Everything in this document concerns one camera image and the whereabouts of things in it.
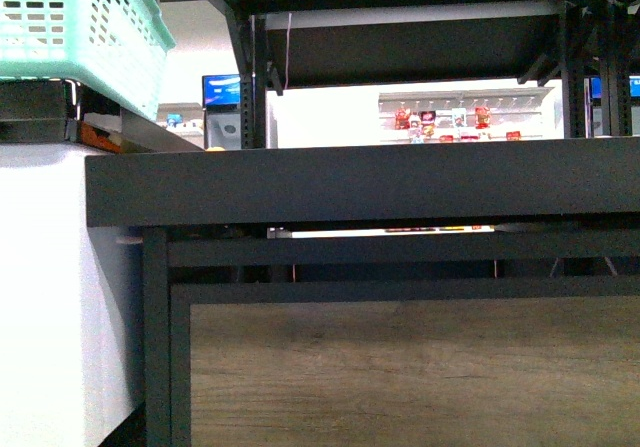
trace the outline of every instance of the product display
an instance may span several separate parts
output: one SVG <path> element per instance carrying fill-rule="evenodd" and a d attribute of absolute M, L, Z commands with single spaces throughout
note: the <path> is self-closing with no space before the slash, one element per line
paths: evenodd
<path fill-rule="evenodd" d="M 409 138 L 412 144 L 422 144 L 424 139 L 422 138 L 422 124 L 420 123 L 420 117 L 413 112 L 409 116 Z"/>
<path fill-rule="evenodd" d="M 420 112 L 420 122 L 422 124 L 422 135 L 431 138 L 436 130 L 436 111 L 427 110 Z"/>
<path fill-rule="evenodd" d="M 476 129 L 491 127 L 491 110 L 488 107 L 476 107 Z"/>
<path fill-rule="evenodd" d="M 557 87 L 381 93 L 378 97 L 381 143 L 556 138 L 554 119 L 559 115 L 556 106 L 560 105 L 560 97 Z"/>
<path fill-rule="evenodd" d="M 491 140 L 491 110 L 488 107 L 476 107 L 476 130 L 478 140 Z"/>
<path fill-rule="evenodd" d="M 405 109 L 404 107 L 396 110 L 396 130 L 409 128 L 409 117 L 411 117 L 411 109 Z"/>

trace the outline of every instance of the orange item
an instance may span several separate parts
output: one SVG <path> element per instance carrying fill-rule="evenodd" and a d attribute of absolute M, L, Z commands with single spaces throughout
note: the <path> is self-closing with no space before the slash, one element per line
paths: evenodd
<path fill-rule="evenodd" d="M 106 135 L 98 135 L 98 131 L 84 122 L 80 122 L 80 142 L 114 154 L 121 154 L 122 148 L 109 140 Z"/>

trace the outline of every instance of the store shelf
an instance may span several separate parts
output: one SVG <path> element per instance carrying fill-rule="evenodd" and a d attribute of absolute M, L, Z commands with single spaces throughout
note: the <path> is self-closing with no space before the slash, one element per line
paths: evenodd
<path fill-rule="evenodd" d="M 556 43 L 562 9 L 556 1 L 565 0 L 222 0 L 214 5 L 266 15 L 281 80 L 288 65 L 289 87 L 303 88 L 520 77 Z M 589 45 L 595 51 L 594 43 Z M 633 68 L 640 67 L 638 54 L 636 49 Z"/>
<path fill-rule="evenodd" d="M 359 225 L 372 219 L 376 228 L 602 219 L 640 212 L 640 197 L 629 195 L 638 151 L 640 139 L 628 138 L 92 158 L 87 219 L 294 230 L 373 228 Z"/>

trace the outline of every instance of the black metal frame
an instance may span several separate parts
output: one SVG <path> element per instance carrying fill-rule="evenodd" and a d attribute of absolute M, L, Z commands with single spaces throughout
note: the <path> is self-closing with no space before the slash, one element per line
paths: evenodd
<path fill-rule="evenodd" d="M 378 263 L 405 260 L 539 258 L 640 254 L 638 231 L 583 231 L 537 234 L 476 234 L 437 237 L 337 239 L 207 240 L 168 244 L 170 268 L 256 265 L 259 263 Z M 164 279 L 157 291 L 164 295 Z M 170 443 L 191 445 L 191 307 L 205 304 L 327 303 L 620 296 L 640 294 L 635 277 L 452 279 L 439 281 L 180 284 L 170 286 Z"/>
<path fill-rule="evenodd" d="M 263 115 L 266 105 L 265 87 L 271 81 L 272 87 L 281 93 L 281 79 L 275 70 L 273 52 L 268 45 L 263 17 L 261 17 L 265 13 L 508 2 L 510 0 L 243 0 L 242 5 L 239 0 L 209 1 L 227 18 L 240 73 L 248 75 L 251 72 L 254 76 L 251 92 L 253 103 L 250 108 L 243 110 L 245 119 L 243 148 L 263 148 L 266 131 L 266 116 Z M 560 74 L 563 80 L 565 137 L 586 137 L 585 62 L 589 67 L 592 63 L 586 46 L 594 29 L 590 11 L 604 10 L 604 18 L 601 19 L 599 27 L 599 54 L 596 54 L 599 55 L 603 78 L 604 127 L 609 135 L 631 135 L 631 111 L 624 88 L 626 85 L 624 79 L 629 73 L 628 55 L 631 52 L 629 44 L 638 40 L 640 22 L 628 22 L 626 13 L 623 15 L 624 8 L 612 3 L 611 0 L 566 1 L 567 4 L 559 16 L 557 32 L 549 35 L 552 42 L 547 42 L 543 46 L 519 81 L 524 83 L 527 80 L 536 79 L 540 85 L 544 85 Z M 627 5 L 635 0 L 618 1 Z M 391 77 L 387 77 L 377 81 L 392 81 Z M 334 79 L 334 82 L 337 82 L 336 85 L 341 83 L 339 79 Z"/>
<path fill-rule="evenodd" d="M 84 122 L 105 135 L 117 131 L 127 153 L 202 150 L 71 80 L 0 82 L 0 105 L 0 144 L 79 142 Z"/>
<path fill-rule="evenodd" d="M 209 0 L 227 20 L 241 74 L 243 148 L 265 146 L 266 88 L 269 81 L 276 90 L 281 90 L 281 79 L 272 62 L 273 52 L 261 14 L 327 8 L 438 5 L 454 1 L 506 0 L 264 0 L 253 3 Z M 590 16 L 585 15 L 581 8 L 609 0 L 568 1 L 579 7 L 567 8 L 562 13 L 557 34 L 551 36 L 551 46 L 545 47 L 521 80 L 536 78 L 544 84 L 561 73 L 566 90 L 566 136 L 585 137 L 582 120 L 583 64 L 588 56 L 585 46 L 593 25 Z M 604 39 L 601 41 L 603 53 L 600 62 L 605 74 L 603 80 L 607 84 L 606 102 L 610 106 L 608 111 L 613 112 L 609 116 L 611 133 L 627 135 L 621 108 L 624 98 L 620 96 L 624 90 L 621 90 L 621 79 L 625 74 L 621 61 L 627 50 L 616 50 L 613 45 L 621 20 L 618 20 L 615 7 L 607 9 L 607 17 L 600 28 L 600 37 Z M 587 58 L 586 63 L 590 65 L 591 61 Z M 636 230 L 305 241 L 250 238 L 180 240 L 177 230 L 171 226 L 244 224 L 241 228 L 251 230 L 269 226 L 434 225 L 472 220 L 526 219 L 542 222 L 553 218 L 597 219 L 604 220 L 605 224 L 622 220 L 627 223 L 624 225 L 626 229 L 636 222 L 635 215 L 640 212 L 637 196 L 633 195 L 637 190 L 640 170 L 630 170 L 636 165 L 634 159 L 640 143 L 633 139 L 607 142 L 588 146 L 566 143 L 562 147 L 561 144 L 545 142 L 526 146 L 475 145 L 473 153 L 464 150 L 468 146 L 444 146 L 446 151 L 430 147 L 428 155 L 424 156 L 421 150 L 405 150 L 403 146 L 401 154 L 393 149 L 368 152 L 327 149 L 322 153 L 306 151 L 304 155 L 278 152 L 269 157 L 256 152 L 244 159 L 234 158 L 233 153 L 220 158 L 184 156 L 179 162 L 175 158 L 153 156 L 154 159 L 140 162 L 136 159 L 110 162 L 109 166 L 101 165 L 101 159 L 88 159 L 89 225 L 148 228 L 144 242 L 149 447 L 190 445 L 189 328 L 191 305 L 194 304 L 640 294 L 637 280 L 633 277 L 170 285 L 170 269 L 197 270 L 215 266 L 242 269 L 301 262 L 441 262 L 541 257 L 579 260 L 600 256 L 637 256 L 640 255 L 640 236 Z M 452 187 L 448 181 L 450 174 L 443 174 L 442 183 L 437 185 L 437 198 L 427 198 L 424 193 L 414 192 L 416 185 L 422 185 L 423 175 L 414 172 L 411 166 L 423 165 L 423 170 L 431 172 L 436 179 L 434 182 L 438 183 L 439 169 L 446 166 L 449 170 L 447 159 L 451 158 L 463 164 L 463 172 L 478 175 L 473 181 L 460 179 L 460 185 Z M 515 170 L 505 175 L 503 166 L 490 162 L 495 158 L 511 162 L 511 168 Z M 519 171 L 517 166 L 513 166 L 514 161 L 525 167 Z M 157 185 L 158 172 L 169 170 L 174 173 L 172 178 Z M 598 170 L 599 175 L 594 177 L 593 170 Z M 184 182 L 189 177 L 187 173 L 205 171 L 216 172 L 217 177 L 193 185 Z M 318 175 L 318 172 L 325 171 L 332 175 Z M 551 180 L 542 177 L 549 172 L 556 177 Z M 220 174 L 237 177 L 225 181 L 220 179 Z M 256 174 L 260 174 L 261 185 L 251 185 L 248 190 L 244 182 L 252 183 L 257 178 Z M 354 188 L 344 189 L 350 178 L 357 179 Z M 397 186 L 398 179 L 403 180 L 404 187 L 392 187 Z M 148 188 L 140 192 L 140 185 Z M 527 185 L 527 189 L 520 192 L 518 186 L 522 185 Z M 307 191 L 309 186 L 313 186 L 312 193 Z M 380 191 L 389 194 L 383 196 L 382 201 Z M 451 198 L 440 200 L 443 192 Z M 199 205 L 185 205 L 185 199 L 192 198 L 199 198 Z M 216 209 L 207 210 L 203 205 L 211 206 L 211 209 L 215 205 Z M 565 271 L 565 275 L 569 273 L 572 273 L 571 269 Z"/>

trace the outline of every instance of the white wall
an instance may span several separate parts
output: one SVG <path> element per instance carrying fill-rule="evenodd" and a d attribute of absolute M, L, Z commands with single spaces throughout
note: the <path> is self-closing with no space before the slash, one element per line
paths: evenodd
<path fill-rule="evenodd" d="M 224 17 L 205 0 L 168 2 L 162 16 L 177 46 L 167 56 L 161 104 L 202 103 L 202 76 L 236 74 Z"/>
<path fill-rule="evenodd" d="M 0 145 L 0 446 L 96 447 L 142 402 L 139 246 L 89 236 L 77 145 Z"/>

